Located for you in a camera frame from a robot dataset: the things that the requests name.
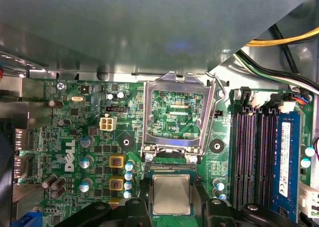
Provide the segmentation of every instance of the screw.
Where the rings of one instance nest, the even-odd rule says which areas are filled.
[[[256,210],[258,210],[257,206],[255,206],[255,205],[249,205],[249,206],[248,206],[248,209],[250,209],[251,211],[256,211]]]
[[[212,203],[215,205],[220,205],[221,202],[220,202],[220,200],[213,200]]]
[[[188,161],[192,164],[195,164],[195,163],[197,163],[198,158],[197,158],[197,156],[189,156]]]
[[[65,90],[66,86],[64,83],[57,83],[56,88],[62,91],[62,90]]]
[[[153,161],[153,159],[154,159],[154,155],[153,154],[151,154],[151,153],[146,153],[145,154],[145,161],[146,162],[151,162],[151,161]]]

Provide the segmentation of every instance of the electrolytic capacitor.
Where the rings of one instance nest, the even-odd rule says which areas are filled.
[[[129,192],[129,191],[125,191],[125,192],[123,193],[123,197],[124,197],[125,199],[130,198],[130,197],[132,197],[132,193]]]
[[[56,177],[56,175],[49,176],[46,180],[43,181],[42,187],[45,189],[49,188],[57,179],[58,178]]]
[[[113,101],[115,99],[115,95],[114,94],[106,94],[106,99],[109,101]]]
[[[57,109],[61,109],[63,108],[64,103],[60,100],[50,100],[48,102],[48,106],[50,108],[57,108]]]
[[[94,159],[92,156],[85,156],[80,161],[80,167],[83,169],[89,168],[92,165],[93,161],[94,161]]]
[[[133,179],[133,175],[131,172],[127,172],[127,173],[125,173],[124,178],[127,181],[131,181]]]
[[[124,183],[124,189],[125,190],[130,190],[132,188],[132,183],[127,181]]]
[[[225,189],[224,183],[222,183],[219,179],[213,180],[213,186],[216,187],[218,191],[223,191]]]
[[[60,187],[59,190],[51,192],[51,199],[54,199],[54,200],[58,199],[60,196],[62,196],[64,192],[65,192],[65,187],[62,186]]]
[[[60,119],[58,121],[58,126],[59,127],[66,127],[66,126],[70,126],[71,125],[71,120],[70,119]]]
[[[59,177],[55,182],[51,185],[51,190],[57,191],[59,190],[66,182],[66,179],[64,177]]]
[[[133,168],[134,168],[134,165],[133,165],[133,161],[132,160],[129,160],[127,161],[126,165],[125,165],[125,170],[126,171],[132,171]]]
[[[79,189],[82,193],[88,192],[92,187],[93,181],[90,178],[85,178],[79,186]]]
[[[222,191],[217,190],[216,188],[213,189],[213,195],[221,200],[226,199],[226,195]]]
[[[81,138],[81,140],[80,140],[80,145],[84,148],[93,146],[94,143],[95,143],[95,139],[93,136],[86,136],[86,137]]]
[[[123,100],[125,100],[126,95],[125,95],[123,92],[118,92],[118,93],[116,94],[116,97],[117,97],[119,100],[123,101]]]

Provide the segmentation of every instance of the cable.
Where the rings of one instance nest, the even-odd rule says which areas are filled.
[[[296,81],[299,81],[301,83],[307,84],[308,86],[313,87],[315,90],[319,90],[319,85],[315,82],[313,82],[310,79],[307,79],[299,74],[293,74],[293,73],[287,73],[284,71],[278,71],[278,70],[271,70],[271,69],[266,69],[259,64],[257,64],[252,58],[250,58],[244,51],[239,50],[236,53],[242,60],[244,60],[246,63],[251,65],[254,69],[258,70],[261,73],[264,73],[266,75],[271,75],[271,76],[278,76],[278,77],[283,77],[283,78],[288,78],[288,79],[293,79]]]
[[[319,161],[318,141],[319,141],[319,137],[317,137],[317,139],[314,141],[314,150],[315,150],[315,153],[316,153],[316,155],[317,155],[317,159],[318,159],[318,161]]]
[[[275,38],[275,39],[283,39],[283,34],[281,34],[278,26],[276,24],[274,24],[273,26],[271,26],[269,28],[269,31],[271,33],[271,35]],[[283,44],[280,46],[281,49],[283,50],[284,52],[284,55],[287,59],[287,62],[288,62],[288,65],[291,69],[291,71],[295,74],[298,74],[299,71],[298,71],[298,68],[297,68],[297,65],[294,61],[294,58],[293,58],[293,55],[291,54],[291,51],[290,51],[290,48],[288,47],[288,45],[286,44]]]
[[[267,78],[267,79],[271,79],[271,80],[274,80],[274,81],[277,81],[277,82],[286,83],[286,84],[289,84],[289,85],[294,85],[296,87],[302,87],[304,89],[307,89],[307,90],[319,95],[319,89],[314,89],[313,87],[309,86],[308,84],[305,84],[303,82],[300,82],[300,81],[297,81],[297,80],[294,80],[294,79],[291,79],[291,78],[284,78],[284,77],[278,77],[278,76],[275,76],[275,75],[265,74],[265,73],[260,72],[259,70],[255,69],[255,67],[251,66],[250,64],[248,64],[245,60],[242,59],[242,57],[239,57],[238,54],[235,54],[234,56],[235,56],[236,59],[241,59],[240,63],[243,65],[243,67],[245,69],[250,70],[251,72],[255,73],[258,76],[261,76],[261,77],[264,77],[264,78]]]
[[[319,34],[319,27],[309,31],[308,33],[305,33],[299,36],[294,36],[294,37],[285,38],[285,39],[277,39],[277,40],[252,40],[247,45],[252,47],[266,47],[266,46],[287,44],[294,41],[300,41],[300,40],[315,36],[317,34]]]

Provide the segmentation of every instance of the metal panel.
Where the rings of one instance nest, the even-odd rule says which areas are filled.
[[[3,77],[0,91],[7,91],[10,97],[39,98],[44,96],[44,82],[20,77]]]
[[[40,184],[19,184],[13,186],[12,219],[19,220],[44,199]]]
[[[0,0],[0,43],[51,69],[203,73],[303,1]]]

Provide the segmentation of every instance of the motherboard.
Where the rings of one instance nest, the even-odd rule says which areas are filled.
[[[168,178],[160,175],[163,170],[172,168],[174,164],[188,164],[184,158],[174,156],[159,155],[150,161],[145,160],[146,156],[141,158],[146,108],[143,83],[39,81],[44,83],[44,98],[23,101],[47,104],[52,111],[51,125],[27,131],[16,130],[22,139],[27,139],[27,145],[16,151],[16,158],[27,162],[27,170],[21,173],[16,169],[15,182],[41,184],[45,188],[44,198],[37,206],[37,211],[43,215],[41,226],[55,226],[94,202],[109,203],[116,208],[121,199],[139,195],[140,181],[145,177],[146,169],[150,170],[148,174],[155,183],[169,185]],[[287,93],[284,90],[255,90],[261,91],[282,96]],[[249,188],[238,190],[242,183],[237,181],[241,178],[240,171],[248,177],[246,186],[249,186],[249,178],[255,181],[255,176],[258,176],[258,157],[252,152],[261,135],[261,130],[256,127],[265,118],[272,117],[256,112],[243,114],[241,101],[235,96],[233,90],[228,92],[214,113],[206,113],[213,124],[211,133],[206,133],[209,140],[205,142],[205,154],[196,163],[195,170],[183,169],[183,174],[179,174],[178,178],[181,183],[185,180],[192,183],[193,175],[201,176],[211,198],[228,200],[237,208],[238,200],[241,205],[254,201],[254,194],[249,192]],[[203,95],[199,93],[154,91],[154,118],[153,124],[147,127],[147,133],[178,140],[199,138],[200,129],[196,121],[202,111],[202,99]],[[286,114],[282,118],[294,119],[291,123],[296,126],[296,115],[300,118],[300,143],[307,148],[312,141],[313,105],[295,103],[292,110],[294,114],[291,115],[295,116]],[[241,136],[246,137],[247,142],[238,142],[237,138]],[[238,144],[244,146],[236,153]],[[239,161],[250,158],[247,165],[253,165],[250,169],[247,166],[248,174],[245,174],[246,169],[238,169],[240,163],[237,163],[237,157],[242,152],[247,156]],[[306,154],[298,153],[297,162],[303,159],[307,159]],[[163,167],[147,166],[149,163]],[[297,182],[310,184],[309,167],[303,167],[301,174],[296,176]],[[155,227],[198,226],[191,209],[185,212],[181,209],[180,215],[161,213],[162,209],[150,211]]]

